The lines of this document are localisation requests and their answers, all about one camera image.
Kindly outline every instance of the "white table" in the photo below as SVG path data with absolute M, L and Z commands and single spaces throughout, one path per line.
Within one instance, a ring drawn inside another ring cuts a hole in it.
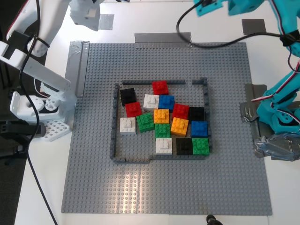
M 61 76 L 65 75 L 70 41 L 134 43 L 135 33 L 175 32 L 178 18 L 192 5 L 192 2 L 103 3 L 100 5 L 101 13 L 115 15 L 113 30 L 98 32 L 74 25 L 68 11 L 48 51 L 46 66 Z M 222 9 L 200 18 L 193 11 L 182 21 L 181 31 L 192 32 L 194 42 L 226 42 L 243 35 L 241 20 L 245 18 L 264 19 L 267 31 L 278 33 L 277 21 L 268 2 L 255 12 L 233 17 L 227 15 L 227 4 Z M 271 88 L 280 78 L 290 72 L 286 63 L 289 52 L 282 47 L 279 39 L 253 37 L 246 42 L 254 84 L 266 84 L 268 88 Z M 292 65 L 295 64 L 296 58 L 293 57 Z M 34 140 L 30 146 L 31 160 L 59 225 L 206 224 L 206 216 L 62 214 L 60 210 L 70 141 L 71 134 L 68 134 L 51 143 Z M 217 216 L 217 219 L 224 225 L 282 225 L 294 224 L 296 219 L 299 220 L 300 161 L 293 163 L 271 161 L 268 157 L 265 158 L 265 165 L 273 215 L 268 217 Z M 53 224 L 28 163 L 25 168 L 15 224 Z

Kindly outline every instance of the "white lego brick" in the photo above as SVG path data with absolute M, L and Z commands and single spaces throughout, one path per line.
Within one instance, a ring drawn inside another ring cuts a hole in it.
M 135 135 L 135 118 L 121 118 L 120 133 L 122 135 Z
M 158 109 L 159 95 L 145 95 L 144 110 L 153 111 Z
M 171 155 L 172 154 L 172 138 L 156 139 L 156 154 Z

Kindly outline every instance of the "black cable clip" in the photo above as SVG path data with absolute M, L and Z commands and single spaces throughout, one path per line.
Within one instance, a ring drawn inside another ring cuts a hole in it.
M 285 34 L 284 37 L 281 37 L 280 40 L 283 43 L 284 47 L 290 46 L 300 40 L 300 33 L 299 30 L 295 30 L 291 33 Z
M 37 39 L 38 41 L 40 41 L 40 42 L 42 42 L 44 45 L 46 45 L 47 48 L 50 48 L 50 45 L 49 45 L 47 42 L 45 42 L 43 39 L 37 37 L 36 34 L 31 34 L 30 37 L 31 37 L 31 38 Z

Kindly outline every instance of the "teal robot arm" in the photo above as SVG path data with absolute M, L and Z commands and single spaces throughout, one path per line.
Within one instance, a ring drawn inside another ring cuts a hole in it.
M 263 0 L 202 0 L 196 8 L 198 16 L 223 7 L 223 1 L 228 1 L 229 15 L 252 12 L 264 2 Z M 276 15 L 279 32 L 299 40 L 297 17 L 300 18 L 300 0 L 269 0 L 269 3 Z M 300 57 L 300 43 L 293 43 L 285 38 L 281 38 L 281 41 L 293 55 Z M 288 109 L 299 90 L 300 66 L 298 62 L 294 71 L 267 90 L 263 97 L 253 100 L 261 102 L 257 109 L 259 120 L 269 124 L 275 133 L 288 132 L 300 135 L 300 108 Z
M 228 2 L 229 15 L 253 12 L 264 2 L 264 0 L 202 0 L 202 4 L 196 8 L 198 16 L 223 7 L 223 1 Z M 291 34 L 300 39 L 297 26 L 297 17 L 300 18 L 300 0 L 269 0 L 269 3 L 277 18 L 280 34 Z M 300 43 L 292 44 L 289 40 L 282 38 L 281 40 L 288 50 L 291 47 L 293 55 L 300 57 Z

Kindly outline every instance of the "yellow lego brick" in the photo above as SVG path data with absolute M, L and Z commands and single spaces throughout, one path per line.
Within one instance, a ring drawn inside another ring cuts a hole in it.
M 170 123 L 170 116 L 168 109 L 154 110 L 154 123 Z
M 171 127 L 171 134 L 185 137 L 188 130 L 188 120 L 174 117 Z

